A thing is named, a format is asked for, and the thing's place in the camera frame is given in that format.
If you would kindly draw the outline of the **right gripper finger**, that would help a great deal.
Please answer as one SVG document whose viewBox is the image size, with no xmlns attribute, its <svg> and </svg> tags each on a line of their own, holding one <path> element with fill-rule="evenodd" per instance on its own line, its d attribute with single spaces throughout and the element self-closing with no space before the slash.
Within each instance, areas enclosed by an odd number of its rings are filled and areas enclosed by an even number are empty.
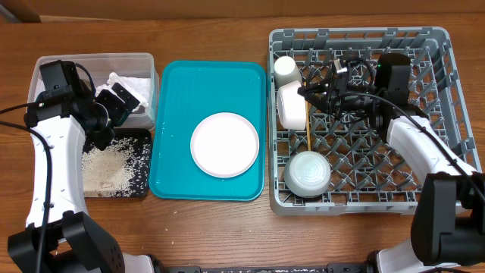
<svg viewBox="0 0 485 273">
<path fill-rule="evenodd" d="M 333 109 L 331 106 L 330 97 L 328 95 L 305 95 L 305 100 L 325 114 L 332 113 Z"/>
<path fill-rule="evenodd" d="M 298 88 L 298 94 L 301 96 L 309 96 L 314 93 L 325 93 L 329 89 L 328 83 L 315 83 L 310 85 L 302 85 Z"/>
</svg>

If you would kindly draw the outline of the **wooden chopstick diagonal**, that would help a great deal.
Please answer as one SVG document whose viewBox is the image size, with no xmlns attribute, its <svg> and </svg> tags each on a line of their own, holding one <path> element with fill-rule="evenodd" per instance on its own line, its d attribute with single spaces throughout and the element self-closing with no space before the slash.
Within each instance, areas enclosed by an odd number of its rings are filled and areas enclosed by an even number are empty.
<svg viewBox="0 0 485 273">
<path fill-rule="evenodd" d="M 307 148 L 308 151 L 311 151 L 311 129 L 310 129 L 310 109 L 311 106 L 308 102 L 305 102 L 305 128 L 306 128 L 306 137 L 307 137 Z"/>
</svg>

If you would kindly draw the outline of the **white napkin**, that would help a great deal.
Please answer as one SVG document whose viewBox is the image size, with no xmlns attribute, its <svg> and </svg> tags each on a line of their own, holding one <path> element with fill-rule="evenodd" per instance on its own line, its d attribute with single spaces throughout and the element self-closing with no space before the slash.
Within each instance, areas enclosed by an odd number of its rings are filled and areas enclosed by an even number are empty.
<svg viewBox="0 0 485 273">
<path fill-rule="evenodd" d="M 119 83 L 139 101 L 139 105 L 133 111 L 138 111 L 141 106 L 145 108 L 149 107 L 149 96 L 151 94 L 151 80 L 149 78 L 123 77 L 115 72 L 111 72 L 107 83 L 96 87 L 95 96 L 98 96 L 102 90 L 106 89 L 120 99 L 120 96 L 112 89 L 116 83 Z"/>
</svg>

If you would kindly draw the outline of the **pink small bowl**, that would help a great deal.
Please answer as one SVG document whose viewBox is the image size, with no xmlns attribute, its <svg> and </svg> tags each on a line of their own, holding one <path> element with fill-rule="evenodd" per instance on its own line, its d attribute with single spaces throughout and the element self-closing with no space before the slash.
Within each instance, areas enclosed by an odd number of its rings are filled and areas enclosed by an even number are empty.
<svg viewBox="0 0 485 273">
<path fill-rule="evenodd" d="M 298 94 L 301 83 L 295 80 L 277 91 L 277 109 L 281 125 L 289 130 L 304 130 L 306 125 L 305 98 Z"/>
</svg>

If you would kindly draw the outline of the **cream paper cup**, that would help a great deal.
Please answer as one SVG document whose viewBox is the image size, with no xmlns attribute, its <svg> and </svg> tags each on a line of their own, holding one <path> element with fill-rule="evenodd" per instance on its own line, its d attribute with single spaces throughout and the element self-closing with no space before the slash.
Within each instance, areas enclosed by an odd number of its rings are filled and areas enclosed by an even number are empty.
<svg viewBox="0 0 485 273">
<path fill-rule="evenodd" d="M 277 87 L 294 81 L 302 82 L 302 75 L 295 60 L 289 56 L 280 57 L 274 62 L 274 78 Z"/>
</svg>

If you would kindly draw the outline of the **white bowl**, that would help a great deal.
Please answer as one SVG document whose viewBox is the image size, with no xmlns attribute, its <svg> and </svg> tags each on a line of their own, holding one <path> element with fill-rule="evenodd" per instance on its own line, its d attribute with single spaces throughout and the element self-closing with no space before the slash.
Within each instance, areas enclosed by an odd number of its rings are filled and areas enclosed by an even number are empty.
<svg viewBox="0 0 485 273">
<path fill-rule="evenodd" d="M 292 193 L 304 198 L 316 197 L 330 186 L 330 163 L 318 152 L 300 152 L 286 163 L 283 177 Z"/>
</svg>

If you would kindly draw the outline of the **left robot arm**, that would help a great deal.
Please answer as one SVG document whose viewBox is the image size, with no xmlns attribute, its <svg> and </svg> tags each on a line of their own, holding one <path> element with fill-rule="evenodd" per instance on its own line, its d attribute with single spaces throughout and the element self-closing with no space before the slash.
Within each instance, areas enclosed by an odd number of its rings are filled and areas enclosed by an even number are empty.
<svg viewBox="0 0 485 273">
<path fill-rule="evenodd" d="M 23 130 L 35 151 L 34 191 L 25 229 L 8 238 L 22 272 L 161 272 L 152 255 L 124 253 L 87 212 L 82 153 L 87 140 L 105 148 L 140 104 L 116 83 L 97 93 L 85 83 L 53 83 L 30 91 Z"/>
</svg>

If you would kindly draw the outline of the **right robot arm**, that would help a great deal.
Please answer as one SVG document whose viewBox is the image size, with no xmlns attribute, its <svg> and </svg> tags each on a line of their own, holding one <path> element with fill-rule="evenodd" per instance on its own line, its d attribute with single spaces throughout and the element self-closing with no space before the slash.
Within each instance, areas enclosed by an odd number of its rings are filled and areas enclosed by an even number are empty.
<svg viewBox="0 0 485 273">
<path fill-rule="evenodd" d="M 396 150 L 421 183 L 408 240 L 370 256 L 372 272 L 459 272 L 484 261 L 484 175 L 464 162 L 433 131 L 428 116 L 409 103 L 411 59 L 379 57 L 367 86 L 349 82 L 353 64 L 336 59 L 331 76 L 297 93 L 326 114 L 368 118 L 382 141 Z"/>
</svg>

